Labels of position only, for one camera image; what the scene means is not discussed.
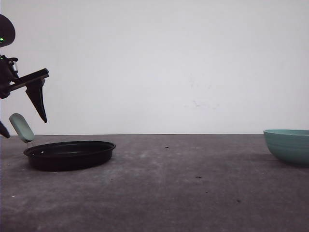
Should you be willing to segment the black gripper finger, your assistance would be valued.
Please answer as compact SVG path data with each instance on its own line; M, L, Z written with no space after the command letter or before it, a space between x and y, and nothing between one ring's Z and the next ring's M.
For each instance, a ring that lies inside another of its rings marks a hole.
M32 104L34 105L36 111L38 112L43 122L47 123L47 116L43 104L43 91L42 91L44 83L45 83L44 79L38 79L26 85L27 87L26 94L28 95L29 99L31 100Z
M5 138L10 138L10 134L2 122L0 122L0 134Z

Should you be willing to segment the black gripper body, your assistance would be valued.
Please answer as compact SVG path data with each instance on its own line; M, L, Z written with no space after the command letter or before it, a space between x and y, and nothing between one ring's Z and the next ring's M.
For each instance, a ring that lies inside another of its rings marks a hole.
M7 58L5 55L0 56L0 98L7 98L11 91L21 87L26 87L30 94L37 91L40 97L43 98L42 87L45 78L49 77L49 71L44 68L19 77L16 67L17 61L17 58Z

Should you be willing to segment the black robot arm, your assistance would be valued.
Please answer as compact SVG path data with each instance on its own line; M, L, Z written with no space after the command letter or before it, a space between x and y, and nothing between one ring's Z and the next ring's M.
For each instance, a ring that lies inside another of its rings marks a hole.
M15 40L15 28L12 22L4 15L0 16L0 46L5 47ZM10 93L26 87L26 94L37 110L41 119L46 123L47 115L43 103L43 85L49 77L49 71L44 68L23 77L18 76L18 58L0 56L0 98L7 98Z

